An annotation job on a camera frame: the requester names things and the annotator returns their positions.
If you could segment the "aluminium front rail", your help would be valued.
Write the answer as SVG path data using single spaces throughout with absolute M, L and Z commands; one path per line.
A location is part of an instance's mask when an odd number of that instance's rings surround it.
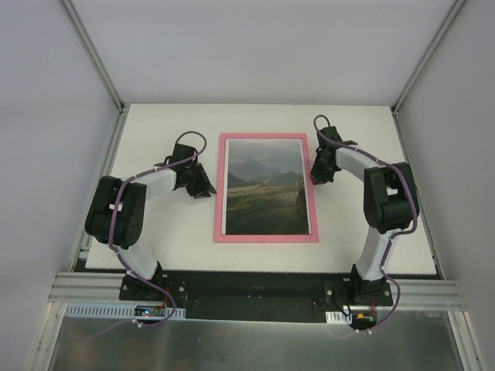
M 318 305 L 337 302 L 349 306 L 376 304 L 390 308 L 398 300 L 400 309 L 465 311 L 466 301 L 456 281 L 413 277 L 399 279 L 372 293 L 355 294 L 346 274 L 297 274 L 168 271 L 164 286 L 180 308 L 203 298 L 217 301 L 268 301 L 306 299 Z M 49 293 L 51 302 L 123 302 L 161 304 L 166 296 L 146 284 L 138 284 L 122 273 L 58 273 Z

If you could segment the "left aluminium corner post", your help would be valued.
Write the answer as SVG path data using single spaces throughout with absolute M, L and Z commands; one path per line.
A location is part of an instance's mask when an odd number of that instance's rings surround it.
M 108 73 L 103 61 L 94 46 L 94 43 L 87 31 L 77 8 L 71 0 L 60 0 L 59 4 L 64 11 L 69 23 L 71 24 L 91 66 L 94 68 L 99 81 L 102 83 L 107 95 L 110 97 L 113 105 L 118 111 L 123 111 L 125 103 L 122 101 L 115 85 Z

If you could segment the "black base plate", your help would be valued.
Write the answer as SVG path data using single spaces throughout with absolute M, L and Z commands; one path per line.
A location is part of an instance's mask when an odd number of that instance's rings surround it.
M 370 305 L 346 303 L 350 274 L 163 271 L 152 281 L 156 288 L 125 276 L 120 300 L 184 308 L 188 319 L 301 323 L 322 323 L 327 311 L 393 305 L 389 283 Z

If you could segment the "mountain landscape photo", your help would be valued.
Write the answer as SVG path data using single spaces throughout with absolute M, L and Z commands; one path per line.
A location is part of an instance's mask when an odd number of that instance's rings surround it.
M 310 236 L 302 136 L 227 138 L 223 236 Z

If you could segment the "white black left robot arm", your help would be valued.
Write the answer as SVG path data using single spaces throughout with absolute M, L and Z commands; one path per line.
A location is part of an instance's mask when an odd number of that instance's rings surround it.
M 97 185 L 85 231 L 99 243 L 109 246 L 127 275 L 139 279 L 136 290 L 145 300 L 158 299 L 164 285 L 156 277 L 158 261 L 139 242 L 146 203 L 180 188 L 194 199 L 216 194 L 198 161 L 200 154 L 192 146 L 176 143 L 172 154 L 153 168 L 126 180 L 106 175 Z

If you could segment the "right aluminium corner post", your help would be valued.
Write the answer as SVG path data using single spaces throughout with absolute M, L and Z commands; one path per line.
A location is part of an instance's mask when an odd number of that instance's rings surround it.
M 398 114 L 400 109 L 405 104 L 405 101 L 407 100 L 408 96 L 412 92 L 419 79 L 422 77 L 422 74 L 426 71 L 427 66 L 432 61 L 438 48 L 441 46 L 443 40 L 452 28 L 454 22 L 457 20 L 459 14 L 468 3 L 469 1 L 467 0 L 455 0 L 449 6 L 447 13 L 442 18 L 439 27 L 434 32 L 424 52 L 422 53 L 418 62 L 415 64 L 415 68 L 412 70 L 411 75 L 409 76 L 404 87 L 399 93 L 398 98 L 391 105 L 391 113 L 394 117 Z

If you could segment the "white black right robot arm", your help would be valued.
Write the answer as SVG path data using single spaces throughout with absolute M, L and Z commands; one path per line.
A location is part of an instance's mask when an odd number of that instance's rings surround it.
M 312 184 L 333 182 L 340 171 L 363 182 L 367 237 L 343 295 L 346 303 L 370 305 L 388 289 L 385 271 L 396 239 L 418 227 L 418 197 L 411 166 L 380 160 L 358 148 L 356 142 L 344 141 L 330 124 L 317 128 L 316 134 L 319 146 L 310 172 Z

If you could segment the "pink wooden picture frame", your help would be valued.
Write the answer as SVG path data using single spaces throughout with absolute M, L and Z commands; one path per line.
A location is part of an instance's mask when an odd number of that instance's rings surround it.
M 227 138 L 249 138 L 261 135 L 276 136 L 302 136 L 304 147 L 304 159 L 306 164 L 306 195 L 310 203 L 310 219 L 312 223 L 312 235 L 310 236 L 223 236 L 220 232 L 222 224 L 223 204 L 223 178 L 224 178 L 224 152 Z M 319 230 L 316 217 L 316 201 L 313 185 L 309 179 L 310 156 L 307 136 L 304 133 L 224 133 L 219 138 L 218 162 L 217 162 L 217 200 L 215 209 L 214 240 L 216 243 L 316 243 L 319 241 Z

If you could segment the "aluminium corner post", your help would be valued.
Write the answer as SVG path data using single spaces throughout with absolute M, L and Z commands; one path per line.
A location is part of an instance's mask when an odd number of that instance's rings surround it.
M 99 81 L 102 83 L 107 95 L 110 97 L 113 105 L 118 111 L 123 111 L 125 103 L 122 101 L 115 85 L 108 73 L 103 61 L 94 46 L 94 43 L 87 31 L 77 8 L 71 0 L 60 0 L 59 4 L 64 11 L 69 23 L 71 24 L 91 66 L 94 68 Z
M 459 14 L 468 3 L 469 1 L 467 0 L 455 0 L 449 6 L 447 13 L 442 18 L 439 27 L 434 32 L 424 52 L 422 53 L 418 62 L 415 64 L 415 68 L 412 70 L 411 75 L 409 76 L 404 87 L 399 93 L 398 98 L 391 105 L 391 113 L 394 117 L 398 114 L 400 109 L 405 104 L 405 101 L 407 100 L 408 96 L 412 92 L 419 79 L 422 77 L 422 74 L 426 71 L 427 66 L 432 61 L 438 48 L 441 46 L 443 40 L 452 28 L 454 22 L 457 20 Z

